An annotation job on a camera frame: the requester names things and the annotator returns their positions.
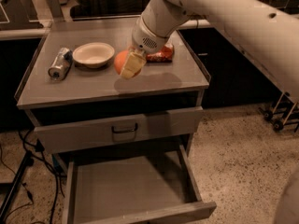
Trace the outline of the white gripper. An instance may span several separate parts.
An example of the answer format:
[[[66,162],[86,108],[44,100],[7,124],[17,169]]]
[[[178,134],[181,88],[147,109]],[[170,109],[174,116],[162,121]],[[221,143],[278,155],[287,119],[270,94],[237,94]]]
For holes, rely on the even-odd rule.
[[[132,46],[148,54],[158,52],[169,39],[169,29],[165,25],[155,24],[153,30],[139,17],[132,31]],[[123,69],[128,68],[133,72],[141,70],[146,64],[146,56],[139,50],[128,50]]]

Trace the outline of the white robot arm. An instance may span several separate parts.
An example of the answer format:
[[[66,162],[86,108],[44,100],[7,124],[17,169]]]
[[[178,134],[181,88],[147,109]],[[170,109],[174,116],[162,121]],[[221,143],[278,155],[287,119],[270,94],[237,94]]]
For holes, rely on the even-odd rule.
[[[257,0],[150,0],[133,28],[127,62],[161,49],[191,14],[206,16],[298,103],[299,20]]]

